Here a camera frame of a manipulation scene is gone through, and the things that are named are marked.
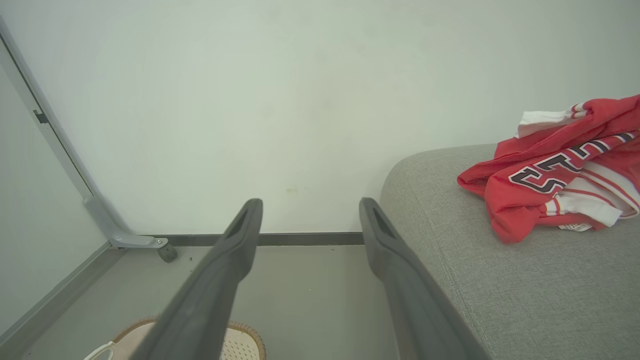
caster wheel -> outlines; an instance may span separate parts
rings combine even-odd
[[[160,258],[162,258],[165,263],[170,263],[178,257],[178,252],[175,250],[175,247],[166,244],[158,249],[158,255],[160,255]]]

white stripe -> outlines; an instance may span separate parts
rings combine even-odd
[[[545,202],[545,206],[547,207],[547,216],[552,217],[556,215],[556,202],[554,202],[553,199]]]
[[[572,106],[572,109],[575,112],[584,111],[584,102],[581,102],[580,104],[576,104],[575,106]]]
[[[580,111],[579,113],[572,113],[571,115],[569,115],[569,117],[573,119],[582,119],[585,116],[587,116],[586,111]]]
[[[634,210],[630,208],[629,205],[627,205],[627,203],[623,199],[619,198],[617,195],[613,194],[610,191],[607,191],[607,190],[604,190],[603,188],[595,186],[594,184],[590,183],[589,181],[581,177],[576,177],[572,182],[569,183],[569,185],[567,185],[564,188],[564,190],[580,190],[583,192],[590,192],[590,193],[599,195],[611,201],[611,203],[615,205],[616,209],[622,210],[622,216],[629,216],[630,214],[634,213]],[[580,196],[589,197],[590,199],[598,199],[597,197],[594,197],[592,195],[564,192],[564,190],[561,190],[559,194],[570,193],[572,196],[580,195]]]
[[[604,177],[605,179],[609,180],[610,182],[618,185],[632,199],[634,199],[636,201],[636,203],[640,204],[640,193],[638,193],[638,191],[636,190],[636,187],[634,186],[634,184],[631,181],[629,181],[629,179],[627,179],[626,177],[618,174],[617,172],[615,172],[615,171],[613,171],[613,170],[611,170],[611,169],[609,169],[607,167],[604,167],[602,165],[596,164],[596,163],[594,163],[592,161],[587,161],[587,163],[584,164],[584,169],[592,171],[592,172]],[[638,209],[636,204],[634,204],[633,201],[631,201],[627,196],[625,196],[623,193],[618,191],[618,189],[616,189],[615,187],[611,186],[609,183],[606,183],[605,181],[600,180],[599,178],[597,178],[595,176],[591,176],[591,175],[587,174],[586,172],[583,172],[582,175],[584,177],[588,177],[589,179],[593,180],[594,182],[596,182],[596,183],[602,185],[603,187],[607,188],[610,192],[612,192],[613,194],[618,196],[622,201],[626,202],[627,205],[629,205],[633,210],[636,211],[635,215],[625,216],[625,218],[638,216],[638,212],[640,211],[640,209]]]

red jersey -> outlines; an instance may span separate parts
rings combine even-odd
[[[522,241],[536,224],[581,231],[637,216],[640,95],[525,113],[518,136],[458,184],[484,197],[504,242]]]

white wall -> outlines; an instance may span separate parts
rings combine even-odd
[[[106,243],[29,112],[0,66],[0,335]]]
[[[93,182],[137,233],[358,230],[415,152],[640,92],[638,1],[6,0]]]

metal bracket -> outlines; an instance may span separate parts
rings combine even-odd
[[[40,112],[38,114],[38,110],[33,110],[33,113],[36,115],[36,118],[38,118],[38,121],[41,124],[48,124],[49,123],[49,119],[47,118],[47,115],[43,112]]]
[[[165,246],[169,240],[153,236],[134,235],[123,231],[109,216],[102,203],[95,196],[84,198],[84,206],[93,217],[100,230],[115,247],[144,247],[158,249]]]

